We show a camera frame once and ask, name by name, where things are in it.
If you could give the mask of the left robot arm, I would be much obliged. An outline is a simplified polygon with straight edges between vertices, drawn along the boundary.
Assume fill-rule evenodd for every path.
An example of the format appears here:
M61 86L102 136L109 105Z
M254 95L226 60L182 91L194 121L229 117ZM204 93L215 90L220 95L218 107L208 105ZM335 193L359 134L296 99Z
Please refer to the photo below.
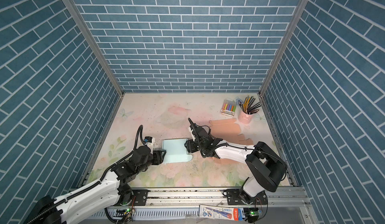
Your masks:
M165 150L144 145L109 166L101 178L68 194L41 198L24 221L26 224L78 224L95 212L113 205L131 207L136 197L129 183L151 165L163 163Z

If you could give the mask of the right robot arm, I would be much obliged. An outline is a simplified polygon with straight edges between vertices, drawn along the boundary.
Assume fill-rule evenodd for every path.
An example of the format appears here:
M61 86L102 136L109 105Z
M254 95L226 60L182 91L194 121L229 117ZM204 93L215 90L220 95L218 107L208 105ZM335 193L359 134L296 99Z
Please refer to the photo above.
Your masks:
M252 204L266 190L275 192L286 177L286 163L264 142L254 146L231 143L213 137L210 130L192 121L188 130L192 137L184 144L188 153L199 152L202 158L229 159L247 165L252 176L239 189L239 199L245 204Z

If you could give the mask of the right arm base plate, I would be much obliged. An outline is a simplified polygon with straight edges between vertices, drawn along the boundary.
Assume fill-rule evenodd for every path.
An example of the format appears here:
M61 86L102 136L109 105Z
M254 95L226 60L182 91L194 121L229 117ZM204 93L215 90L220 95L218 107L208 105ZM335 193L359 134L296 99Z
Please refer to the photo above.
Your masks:
M260 192L255 197L251 197L241 189L230 188L222 191L222 195L227 199L228 205L266 205L268 199L265 191Z

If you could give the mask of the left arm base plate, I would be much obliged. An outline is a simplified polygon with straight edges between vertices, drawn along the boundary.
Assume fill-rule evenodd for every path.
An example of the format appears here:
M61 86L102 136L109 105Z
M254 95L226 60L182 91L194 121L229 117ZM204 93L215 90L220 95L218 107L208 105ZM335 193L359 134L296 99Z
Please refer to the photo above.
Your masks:
M134 189L124 194L119 204L121 206L145 206L147 202L149 190L148 189Z

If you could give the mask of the light blue paper box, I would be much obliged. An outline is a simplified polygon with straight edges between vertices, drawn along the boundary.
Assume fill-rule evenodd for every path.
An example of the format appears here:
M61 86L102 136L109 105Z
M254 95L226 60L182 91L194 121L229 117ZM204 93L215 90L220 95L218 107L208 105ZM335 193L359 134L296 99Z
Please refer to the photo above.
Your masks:
M162 149L166 151L163 164L189 162L193 156L187 152L184 146L188 139L163 140Z

